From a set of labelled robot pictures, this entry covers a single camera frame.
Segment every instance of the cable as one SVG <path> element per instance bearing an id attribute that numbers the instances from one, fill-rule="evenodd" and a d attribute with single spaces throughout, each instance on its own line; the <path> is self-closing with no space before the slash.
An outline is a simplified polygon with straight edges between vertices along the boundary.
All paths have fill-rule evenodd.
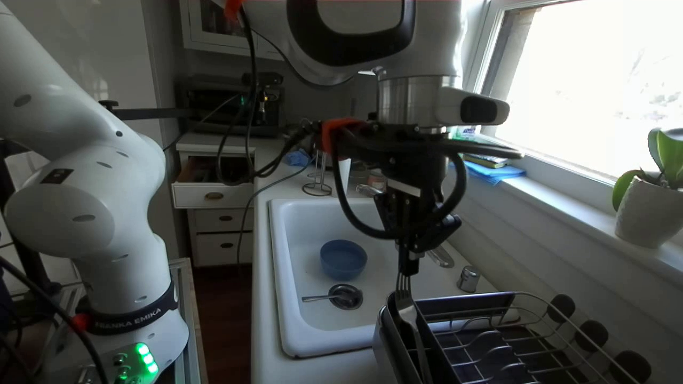
<path id="1" fill-rule="evenodd" d="M 0 258 L 0 267 L 5 272 L 8 272 L 11 275 L 14 275 L 24 286 L 27 286 L 43 304 L 47 304 L 63 321 L 63 325 L 69 325 L 69 328 L 84 342 L 84 345 L 85 345 L 85 350 L 97 371 L 100 381 L 106 381 L 106 371 L 105 371 L 103 359 L 94 350 L 89 338 L 71 323 L 69 313 L 59 305 L 55 305 L 44 290 L 40 290 L 35 282 L 30 282 L 14 265 Z"/>
<path id="2" fill-rule="evenodd" d="M 234 123 L 242 120 L 242 115 L 244 115 L 244 104 L 238 106 L 238 112 L 237 112 L 234 120 L 231 121 L 228 130 L 220 136 L 220 144 L 218 144 L 218 150 L 215 150 L 215 179 L 220 179 L 226 186 L 237 186 L 237 184 L 244 181 L 244 179 L 242 181 L 237 179 L 237 181 L 228 184 L 223 179 L 223 174 L 222 174 L 222 150 L 226 147 L 228 135 L 234 128 Z"/>
<path id="3" fill-rule="evenodd" d="M 6 310 L 6 313 L 12 318 L 12 323 L 14 323 L 14 327 L 12 327 L 12 331 L 17 331 L 17 338 L 14 338 L 14 348 L 20 348 L 21 345 L 21 339 L 24 339 L 24 323 L 21 323 L 21 318 L 8 308 L 8 305 L 5 305 L 1 304 L 1 308 Z"/>
<path id="4" fill-rule="evenodd" d="M 250 70 L 252 70 L 252 76 L 250 76 L 250 120 L 248 120 L 248 128 L 246 128 L 246 135 L 244 135 L 244 154 L 248 155 L 248 168 L 250 172 L 253 171 L 253 157 L 250 155 L 250 136 L 252 136 L 252 125 L 253 125 L 253 118 L 255 118 L 255 87 L 258 87 L 258 70 L 255 70 L 255 44 L 253 44 L 253 30 L 252 30 L 252 22 L 250 22 L 250 14 L 244 11 L 244 7 L 238 7 L 238 17 L 242 17 L 242 23 L 244 23 L 244 32 L 246 32 L 246 38 L 248 38 L 248 46 L 250 46 Z"/>
<path id="5" fill-rule="evenodd" d="M 280 167 L 282 157 L 299 144 L 303 140 L 305 136 L 311 136 L 316 133 L 314 125 L 307 125 L 307 128 L 300 128 L 299 133 L 294 133 L 282 147 L 282 152 L 268 162 L 264 165 L 262 168 L 258 168 L 253 174 L 255 177 L 268 177 L 276 172 L 276 168 Z"/>
<path id="6" fill-rule="evenodd" d="M 220 108 L 228 106 L 233 101 L 237 101 L 238 94 L 233 94 L 231 99 L 222 101 L 215 108 L 211 108 L 204 118 L 201 118 L 196 123 L 204 123 L 211 120 Z"/>
<path id="7" fill-rule="evenodd" d="M 26 365 L 26 361 L 21 361 L 21 356 L 14 353 L 14 348 L 11 348 L 11 345 L 6 343 L 6 339 L 1 339 L 1 338 L 0 338 L 0 345 L 1 345 L 1 348 L 6 350 L 6 355 L 8 355 L 8 361 L 6 361 L 6 365 L 1 368 L 0 377 L 6 375 L 6 369 L 11 368 L 8 362 L 14 361 L 17 368 L 21 369 L 21 374 L 26 375 L 26 380 L 39 384 L 39 380 L 30 374 L 30 368 Z"/>
<path id="8" fill-rule="evenodd" d="M 356 217 L 356 213 L 353 211 L 353 206 L 348 204 L 345 192 L 341 187 L 341 174 L 339 174 L 339 165 L 335 162 L 335 157 L 339 157 L 337 154 L 337 140 L 333 140 L 331 147 L 331 157 L 333 157 L 333 179 L 335 179 L 335 187 L 339 189 L 339 204 L 344 215 L 348 217 L 349 224 L 354 224 L 361 233 L 375 237 L 375 240 L 398 240 L 412 233 L 422 233 L 425 228 L 433 226 L 435 221 L 442 221 L 464 198 L 466 194 L 466 186 L 468 186 L 468 168 L 466 162 L 456 155 L 456 154 L 449 154 L 449 157 L 454 165 L 454 187 L 450 192 L 450 196 L 446 198 L 446 203 L 430 211 L 425 220 L 417 221 L 414 226 L 405 226 L 405 228 L 390 228 L 390 231 L 379 231 L 379 228 L 372 228 L 365 221 L 361 221 Z"/>
<path id="9" fill-rule="evenodd" d="M 268 189 L 268 187 L 274 187 L 274 186 L 278 186 L 278 184 L 282 184 L 282 181 L 289 181 L 289 179 L 293 179 L 293 177 L 296 177 L 296 174 L 300 174 L 305 168 L 307 168 L 307 167 L 300 167 L 299 171 L 294 171 L 294 172 L 291 172 L 291 174 L 285 174 L 285 177 L 276 179 L 274 184 L 255 189 L 255 192 L 248 198 L 248 203 L 244 204 L 244 211 L 242 211 L 242 221 L 238 221 L 237 265 L 238 265 L 238 252 L 242 252 L 242 235 L 244 235 L 244 226 L 246 226 L 246 221 L 248 221 L 248 210 L 252 206 L 253 198 L 255 198 L 261 192 L 264 192 L 264 189 Z"/>

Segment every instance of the wooden floor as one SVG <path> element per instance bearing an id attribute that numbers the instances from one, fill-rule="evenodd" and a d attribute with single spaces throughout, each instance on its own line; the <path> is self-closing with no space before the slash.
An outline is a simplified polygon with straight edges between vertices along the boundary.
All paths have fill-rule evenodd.
<path id="1" fill-rule="evenodd" d="M 210 384 L 250 384 L 252 267 L 195 269 Z"/>

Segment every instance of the drawer handle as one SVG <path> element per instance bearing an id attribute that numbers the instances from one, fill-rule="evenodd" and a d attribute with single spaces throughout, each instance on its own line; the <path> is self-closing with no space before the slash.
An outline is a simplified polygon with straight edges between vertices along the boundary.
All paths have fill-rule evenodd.
<path id="1" fill-rule="evenodd" d="M 207 192 L 207 194 L 204 194 L 204 201 L 222 201 L 222 198 L 223 198 L 222 192 Z"/>

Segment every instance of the metal rack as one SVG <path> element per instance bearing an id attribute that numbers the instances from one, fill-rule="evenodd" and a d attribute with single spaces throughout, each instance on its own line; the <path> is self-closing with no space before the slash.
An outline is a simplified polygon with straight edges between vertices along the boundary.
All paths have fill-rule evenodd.
<path id="1" fill-rule="evenodd" d="M 608 331 L 595 321 L 576 325 L 573 301 L 561 295 L 550 304 L 525 292 L 492 292 L 417 305 L 433 381 L 636 384 L 650 375 L 636 353 L 611 356 L 603 350 Z M 390 312 L 381 313 L 379 328 L 393 345 L 393 361 L 417 361 L 409 334 Z M 414 368 L 401 374 L 401 381 L 422 381 Z"/>

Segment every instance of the plant pot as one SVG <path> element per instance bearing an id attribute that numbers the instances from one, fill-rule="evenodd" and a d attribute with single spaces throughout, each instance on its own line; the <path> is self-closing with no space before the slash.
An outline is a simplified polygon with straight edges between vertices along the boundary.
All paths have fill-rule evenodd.
<path id="1" fill-rule="evenodd" d="M 660 247 L 683 226 L 683 192 L 634 177 L 616 211 L 616 237 Z"/>

